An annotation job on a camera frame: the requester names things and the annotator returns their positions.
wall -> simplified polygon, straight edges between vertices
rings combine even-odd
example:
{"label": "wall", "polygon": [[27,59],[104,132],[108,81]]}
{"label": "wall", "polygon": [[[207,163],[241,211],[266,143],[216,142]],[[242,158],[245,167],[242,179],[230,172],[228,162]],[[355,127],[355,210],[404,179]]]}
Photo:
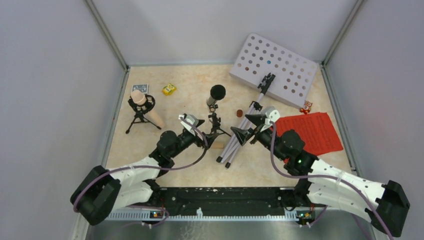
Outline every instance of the wall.
{"label": "wall", "polygon": [[69,239],[123,69],[82,0],[0,3],[0,239]]}
{"label": "wall", "polygon": [[411,203],[401,240],[424,220],[424,1],[368,1],[329,64],[363,175],[402,184]]}
{"label": "wall", "polygon": [[94,0],[129,65],[233,63],[249,33],[323,60],[356,0]]}

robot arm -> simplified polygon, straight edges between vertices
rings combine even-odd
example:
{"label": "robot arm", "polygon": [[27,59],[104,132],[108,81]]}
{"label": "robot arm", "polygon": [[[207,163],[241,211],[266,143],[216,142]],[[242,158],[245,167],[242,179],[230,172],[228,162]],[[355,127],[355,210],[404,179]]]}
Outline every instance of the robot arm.
{"label": "robot arm", "polygon": [[[255,129],[231,128],[240,144],[246,144],[253,137],[251,144],[260,142],[271,150],[273,131],[270,127],[271,122],[276,122],[280,118],[278,111],[273,107],[267,107],[261,114],[246,115],[246,118],[256,125]],[[355,214],[385,233],[368,204],[356,190],[344,183],[346,181],[369,200],[391,234],[400,237],[410,208],[400,184],[391,180],[388,184],[370,181],[326,163],[303,150],[305,142],[294,130],[284,132],[281,137],[276,136],[273,145],[274,156],[284,162],[287,172],[292,176],[299,176],[295,177],[300,180],[294,191],[306,197],[310,203],[328,205]]]}
{"label": "robot arm", "polygon": [[[196,127],[205,122],[193,115],[182,114],[178,117]],[[110,174],[89,187],[76,204],[77,211],[90,225],[101,223],[113,210],[147,202],[159,188],[155,179],[166,174],[174,166],[172,158],[192,144],[203,148],[207,148],[210,144],[210,142],[205,144],[204,140],[197,136],[194,128],[187,123],[181,121],[184,129],[178,136],[173,131],[163,132],[156,149],[138,162],[107,170],[100,165],[94,167],[72,194],[70,202],[74,205],[82,191],[107,172]]]}

beige tabletop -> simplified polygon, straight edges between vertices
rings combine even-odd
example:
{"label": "beige tabletop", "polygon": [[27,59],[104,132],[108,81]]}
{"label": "beige tabletop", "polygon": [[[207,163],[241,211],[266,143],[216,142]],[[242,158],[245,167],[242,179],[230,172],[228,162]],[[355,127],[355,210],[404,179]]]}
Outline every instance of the beige tabletop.
{"label": "beige tabletop", "polygon": [[[212,86],[221,84],[226,88],[226,96],[218,101],[216,113],[222,119],[221,128],[231,133],[231,126],[238,126],[242,118],[236,116],[238,109],[246,112],[249,104],[259,96],[257,89],[241,84],[229,75],[232,65],[178,65],[178,66],[143,66],[131,67],[125,87],[122,105],[119,111],[115,132],[107,160],[107,168],[137,162],[148,156],[156,147],[163,131],[172,130],[177,135],[183,130],[178,120],[179,114],[192,114],[206,122],[199,127],[209,133],[212,127],[208,122],[206,100]],[[169,96],[162,93],[168,83],[177,90]],[[148,94],[156,99],[155,110],[165,121],[165,128],[157,129],[152,124],[140,123],[132,126],[129,134],[126,129],[134,118],[134,111],[128,104],[134,84],[149,84]],[[306,100],[313,103],[311,113],[328,113],[337,134],[334,112],[330,104],[323,76],[317,71]],[[300,115],[299,109],[287,106],[265,96],[260,104],[264,107],[274,106],[282,117]],[[227,143],[230,137],[220,135],[215,141]],[[181,167],[194,162],[203,149],[194,144],[174,158],[174,167]],[[196,165],[183,170],[170,171],[159,177],[161,187],[293,187],[297,180],[279,175],[272,167],[270,152],[260,143],[246,144],[237,153],[231,167],[216,162],[222,149],[210,149]],[[344,150],[321,155],[327,163],[350,172],[350,166]],[[283,163],[277,166],[283,171]]]}

small framed picture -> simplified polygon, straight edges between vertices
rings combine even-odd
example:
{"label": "small framed picture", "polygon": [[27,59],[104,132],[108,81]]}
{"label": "small framed picture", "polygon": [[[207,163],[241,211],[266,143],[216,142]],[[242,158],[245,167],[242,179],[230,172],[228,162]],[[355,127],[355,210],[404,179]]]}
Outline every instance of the small framed picture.
{"label": "small framed picture", "polygon": [[149,85],[148,84],[132,85],[132,91],[134,91],[134,90],[139,90],[140,92],[147,94],[147,93],[149,93]]}

white perforated board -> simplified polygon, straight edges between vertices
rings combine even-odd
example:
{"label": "white perforated board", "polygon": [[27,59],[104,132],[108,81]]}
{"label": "white perforated board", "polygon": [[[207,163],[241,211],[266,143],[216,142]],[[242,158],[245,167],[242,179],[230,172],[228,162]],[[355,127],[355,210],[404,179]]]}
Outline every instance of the white perforated board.
{"label": "white perforated board", "polygon": [[300,109],[317,69],[316,62],[251,33],[229,74],[256,89],[264,76],[272,73],[275,79],[266,95]]}

